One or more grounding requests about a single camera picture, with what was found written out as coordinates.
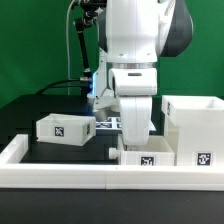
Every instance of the cable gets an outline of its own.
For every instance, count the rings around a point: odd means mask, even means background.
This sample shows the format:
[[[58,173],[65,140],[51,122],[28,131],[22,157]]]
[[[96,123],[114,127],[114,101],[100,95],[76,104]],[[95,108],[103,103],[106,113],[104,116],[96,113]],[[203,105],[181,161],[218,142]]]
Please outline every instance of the cable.
[[[66,48],[67,48],[67,60],[68,60],[68,79],[71,79],[71,58],[70,58],[70,43],[69,43],[69,16],[72,9],[73,4],[76,0],[72,0],[68,7],[67,16],[66,16]]]
[[[51,86],[49,87],[48,89],[63,89],[63,88],[69,88],[69,87],[72,87],[72,88],[88,88],[88,86]]]
[[[47,89],[49,89],[51,87],[54,87],[56,85],[60,85],[60,84],[64,84],[64,83],[71,83],[71,82],[79,82],[79,81],[80,81],[80,79],[69,79],[69,80],[62,80],[62,81],[53,82],[52,84],[47,85],[46,87],[37,91],[35,94],[36,95],[42,95]]]

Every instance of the white plastic bin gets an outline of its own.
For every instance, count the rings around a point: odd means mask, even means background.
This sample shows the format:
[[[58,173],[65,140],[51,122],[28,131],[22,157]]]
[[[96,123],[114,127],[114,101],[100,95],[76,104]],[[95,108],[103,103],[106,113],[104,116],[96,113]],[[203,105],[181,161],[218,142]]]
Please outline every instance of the white plastic bin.
[[[174,152],[163,136],[150,136],[146,145],[135,151],[126,151],[122,135],[118,136],[118,161],[120,165],[173,166]]]
[[[224,101],[216,97],[164,96],[164,138],[177,166],[224,166]]]
[[[37,121],[37,137],[40,142],[83,146],[96,135],[94,117],[50,114]]]

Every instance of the green wall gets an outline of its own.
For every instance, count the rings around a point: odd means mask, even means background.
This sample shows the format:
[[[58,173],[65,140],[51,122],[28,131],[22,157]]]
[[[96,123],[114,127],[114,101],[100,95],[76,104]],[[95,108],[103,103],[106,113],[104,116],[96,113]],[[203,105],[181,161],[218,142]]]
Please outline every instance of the green wall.
[[[0,1],[0,107],[67,77],[65,19],[69,0]],[[190,47],[158,62],[159,94],[224,96],[224,1],[186,0],[194,21]],[[81,15],[75,10],[72,17]],[[82,75],[71,28],[72,75]],[[97,68],[96,29],[86,32],[90,65]]]

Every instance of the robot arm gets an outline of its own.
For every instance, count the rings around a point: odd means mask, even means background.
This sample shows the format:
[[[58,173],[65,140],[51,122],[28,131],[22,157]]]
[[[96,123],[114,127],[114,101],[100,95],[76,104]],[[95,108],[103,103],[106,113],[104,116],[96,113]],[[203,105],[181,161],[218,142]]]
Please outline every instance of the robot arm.
[[[184,0],[83,0],[83,4],[102,2],[99,46],[112,67],[109,86],[119,102],[124,143],[144,145],[151,96],[157,93],[154,64],[158,56],[175,57],[190,44],[191,17]]]

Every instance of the black tabletop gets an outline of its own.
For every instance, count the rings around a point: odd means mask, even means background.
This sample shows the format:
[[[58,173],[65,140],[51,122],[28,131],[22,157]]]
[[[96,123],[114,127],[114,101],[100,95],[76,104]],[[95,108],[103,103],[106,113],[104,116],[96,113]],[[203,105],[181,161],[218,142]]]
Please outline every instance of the black tabletop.
[[[157,131],[152,134],[163,132],[160,108],[161,99],[154,99]],[[99,138],[85,149],[37,143],[35,123],[50,113],[92,115],[79,97],[21,96],[0,110],[1,150],[16,134],[29,134],[30,149],[23,163],[116,164],[108,159],[108,145],[116,146],[114,132],[98,132]],[[90,150],[93,143],[99,147]],[[224,192],[0,189],[0,224],[219,224],[224,223],[223,204]]]

